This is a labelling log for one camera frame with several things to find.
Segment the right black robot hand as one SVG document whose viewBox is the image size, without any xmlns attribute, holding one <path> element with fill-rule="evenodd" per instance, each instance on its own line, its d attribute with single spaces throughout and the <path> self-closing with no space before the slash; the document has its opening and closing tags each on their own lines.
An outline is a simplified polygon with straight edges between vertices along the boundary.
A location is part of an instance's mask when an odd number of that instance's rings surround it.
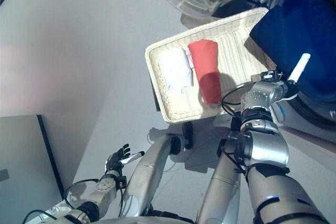
<svg viewBox="0 0 336 224">
<path fill-rule="evenodd" d="M 285 86 L 285 94 L 281 98 L 281 100 L 292 100 L 297 96 L 299 91 L 298 81 L 304 72 L 306 65 L 308 64 L 311 55 L 309 53 L 303 53 L 292 70 L 291 74 L 288 76 L 287 80 L 284 81 Z"/>
</svg>

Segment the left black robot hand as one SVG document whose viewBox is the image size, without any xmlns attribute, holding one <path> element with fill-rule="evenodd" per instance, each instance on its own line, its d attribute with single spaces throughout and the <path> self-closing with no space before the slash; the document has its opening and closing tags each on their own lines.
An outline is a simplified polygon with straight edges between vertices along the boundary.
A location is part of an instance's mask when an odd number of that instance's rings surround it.
<svg viewBox="0 0 336 224">
<path fill-rule="evenodd" d="M 106 160 L 105 174 L 110 171 L 116 171 L 121 176 L 122 169 L 126 164 L 134 162 L 145 154 L 145 151 L 139 151 L 133 154 L 130 152 L 129 144 L 125 144 L 116 152 L 112 153 Z"/>
</svg>

